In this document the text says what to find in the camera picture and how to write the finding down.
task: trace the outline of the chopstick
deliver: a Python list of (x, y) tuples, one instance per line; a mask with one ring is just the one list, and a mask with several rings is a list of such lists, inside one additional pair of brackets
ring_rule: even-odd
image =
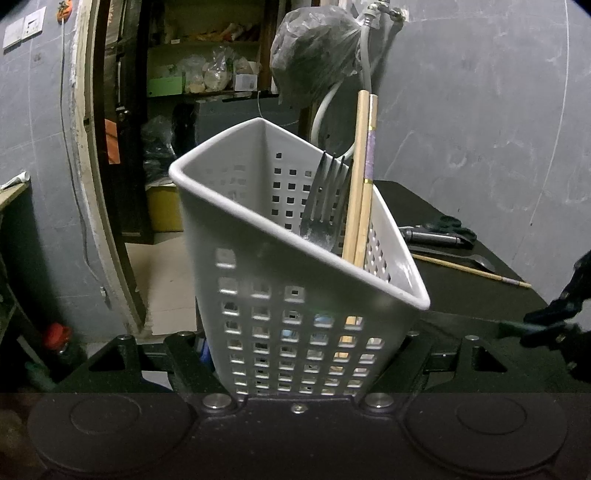
[(531, 283), (526, 283), (520, 280), (514, 280), (513, 278), (501, 277), (500, 275), (495, 275), (494, 273), (483, 272), (481, 270), (477, 270), (475, 268), (465, 267), (464, 265), (459, 265), (453, 262), (446, 262), (445, 260), (439, 260), (438, 258), (432, 257), (425, 257), (423, 255), (411, 254), (413, 258), (417, 260), (421, 260), (423, 262), (429, 262), (436, 265), (441, 265), (442, 267), (449, 267), (454, 268), (455, 270), (460, 270), (466, 273), (471, 273), (473, 275), (478, 275), (480, 277), (490, 278), (491, 280), (501, 281), (503, 283), (508, 283), (511, 285), (515, 285), (517, 287), (523, 288), (531, 288)]
[(365, 247), (368, 243), (369, 216), (371, 214), (371, 200), (374, 194), (374, 151), (375, 130), (378, 126), (378, 96), (369, 97), (368, 138), (365, 154), (365, 171), (363, 173), (363, 190), (361, 197), (361, 214), (355, 249), (355, 266), (363, 268), (365, 263)]
[(369, 92), (360, 90), (357, 97), (357, 121), (355, 126), (355, 150), (353, 152), (353, 171), (349, 193), (349, 208), (343, 242), (343, 259), (355, 264), (355, 251), (361, 219), (361, 201), (363, 197), (363, 174), (365, 173), (365, 157), (369, 124)]

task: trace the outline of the white electrical outlet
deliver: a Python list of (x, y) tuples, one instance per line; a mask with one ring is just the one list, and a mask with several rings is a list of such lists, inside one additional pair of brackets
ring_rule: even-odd
[(25, 17), (25, 23), (22, 28), (22, 39), (32, 37), (36, 33), (39, 33), (43, 30), (43, 21), (45, 20), (45, 10), (46, 7), (43, 7), (36, 12), (33, 12), (31, 15), (27, 15)]
[(14, 23), (6, 27), (4, 31), (4, 43), (2, 48), (12, 47), (22, 39), (22, 25), (25, 22), (24, 18), (19, 18)]

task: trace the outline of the white cable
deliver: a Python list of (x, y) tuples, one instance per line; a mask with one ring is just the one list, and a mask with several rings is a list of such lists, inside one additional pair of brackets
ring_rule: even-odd
[[(257, 105), (257, 107), (259, 109), (259, 116), (262, 119), (265, 119), (265, 117), (262, 116), (262, 112), (261, 112), (261, 91), (260, 90), (256, 93), (256, 105)], [(278, 127), (289, 127), (290, 125), (295, 125), (295, 124), (297, 124), (299, 122), (300, 122), (300, 120), (298, 119), (295, 122), (291, 122), (289, 124), (284, 124), (284, 125), (277, 125), (277, 126)]]
[(72, 166), (72, 159), (70, 158), (70, 150), (68, 149), (68, 142), (66, 138), (66, 125), (64, 122), (64, 108), (63, 108), (63, 100), (64, 100), (64, 71), (66, 69), (66, 35), (64, 33), (66, 21), (62, 19), (61, 21), (61, 80), (60, 80), (60, 120), (61, 120), (61, 134), (64, 139), (64, 147), (66, 149), (66, 158), (68, 162), (68, 172), (70, 173), (70, 184), (72, 186), (72, 193), (74, 194), (74, 202), (76, 203), (76, 209), (78, 210), (78, 217), (80, 219), (80, 230), (82, 231), (82, 256), (84, 257), (84, 263), (88, 267), (88, 270), (95, 278), (97, 283), (101, 284), (101, 281), (98, 275), (90, 266), (90, 261), (88, 260), (88, 238), (86, 236), (86, 220), (84, 219), (84, 215), (82, 214), (82, 208), (80, 207), (80, 200), (78, 199), (78, 194), (76, 193), (76, 181), (74, 176), (74, 168)]

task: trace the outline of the metal spoon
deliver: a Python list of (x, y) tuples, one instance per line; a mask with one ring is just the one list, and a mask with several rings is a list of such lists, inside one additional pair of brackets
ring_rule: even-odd
[(417, 253), (423, 253), (423, 254), (431, 254), (434, 257), (449, 257), (449, 258), (459, 258), (461, 260), (464, 261), (469, 261), (472, 262), (473, 264), (475, 264), (477, 267), (486, 270), (488, 272), (491, 273), (495, 273), (495, 266), (489, 262), (486, 258), (484, 258), (482, 255), (455, 255), (455, 254), (449, 254), (447, 252), (441, 252), (439, 250), (431, 250), (430, 248), (424, 248), (424, 247), (417, 247), (415, 245), (408, 245), (408, 249), (411, 252), (417, 252)]

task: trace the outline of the metal screw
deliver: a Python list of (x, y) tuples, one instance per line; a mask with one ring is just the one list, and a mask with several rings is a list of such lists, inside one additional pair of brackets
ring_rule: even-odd
[(387, 393), (368, 393), (365, 403), (373, 408), (388, 408), (393, 405), (394, 399)]
[(232, 399), (225, 393), (211, 393), (203, 397), (203, 405), (212, 410), (222, 410), (232, 405)]
[(306, 407), (303, 403), (294, 403), (291, 406), (291, 411), (296, 414), (304, 413), (306, 410), (308, 410), (308, 407)]

